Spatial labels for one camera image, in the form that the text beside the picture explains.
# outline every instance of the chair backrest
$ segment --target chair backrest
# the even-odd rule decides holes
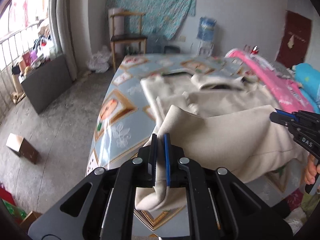
[[[112,18],[112,36],[115,35],[115,17],[119,17],[119,16],[140,16],[139,18],[139,30],[140,30],[140,34],[142,31],[142,16],[146,15],[146,13],[140,13],[140,12],[130,12],[130,11],[124,11],[124,12],[119,12],[119,13],[115,13],[110,15],[110,18]]]

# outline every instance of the pink towel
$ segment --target pink towel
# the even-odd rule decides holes
[[[227,53],[226,57],[238,57],[246,63],[265,83],[284,111],[289,113],[299,110],[313,112],[312,105],[301,94],[295,81],[277,77],[274,71],[265,66],[260,66],[249,57],[249,54],[242,50],[233,49]]]

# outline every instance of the clothes pile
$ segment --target clothes pile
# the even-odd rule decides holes
[[[186,204],[183,188],[166,186],[161,142],[165,133],[186,157],[204,168],[226,167],[244,183],[308,154],[285,127],[270,122],[270,113],[280,107],[259,83],[183,72],[153,75],[140,83],[156,117],[153,133],[159,143],[156,184],[152,189],[137,188],[137,210],[169,210]]]

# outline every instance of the cardboard box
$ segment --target cardboard box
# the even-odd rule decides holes
[[[6,146],[17,156],[24,156],[32,163],[36,164],[38,151],[22,136],[10,133]]]
[[[28,232],[31,224],[37,220],[38,217],[40,217],[42,214],[38,213],[36,211],[31,211],[26,218],[20,223],[20,227],[23,231],[26,233]]]

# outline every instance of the white plastic bag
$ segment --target white plastic bag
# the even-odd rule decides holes
[[[43,53],[44,58],[49,58],[50,60],[54,60],[56,58],[55,47],[51,40],[48,40],[44,37],[41,38],[40,44],[45,42],[45,46],[39,46],[38,49]]]
[[[87,62],[88,68],[96,73],[105,73],[109,68],[108,60],[111,52],[107,46],[102,46],[102,50],[92,55],[92,58]]]

